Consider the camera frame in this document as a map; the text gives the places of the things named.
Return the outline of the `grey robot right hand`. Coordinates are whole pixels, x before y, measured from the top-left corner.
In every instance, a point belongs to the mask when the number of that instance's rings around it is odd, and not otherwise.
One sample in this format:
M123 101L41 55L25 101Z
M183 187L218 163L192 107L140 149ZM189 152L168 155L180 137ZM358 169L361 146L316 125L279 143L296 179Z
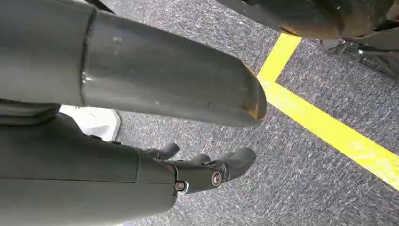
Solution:
M74 0L0 3L0 223L112 226L165 212L179 194L244 175L241 148L172 160L86 135L62 105L259 124L266 96L240 60Z

